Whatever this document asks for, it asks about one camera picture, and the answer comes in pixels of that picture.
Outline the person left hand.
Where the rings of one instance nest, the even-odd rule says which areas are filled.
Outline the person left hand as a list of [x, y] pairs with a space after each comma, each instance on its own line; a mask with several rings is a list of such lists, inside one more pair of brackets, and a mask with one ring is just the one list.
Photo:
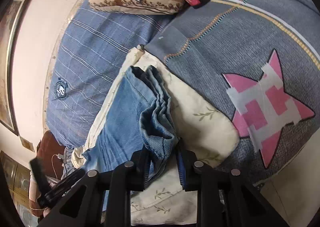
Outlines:
[[39, 206], [37, 198], [39, 198], [40, 194], [37, 184], [31, 180], [29, 185], [29, 209], [31, 214], [38, 218], [46, 217], [50, 213], [50, 208], [41, 208]]

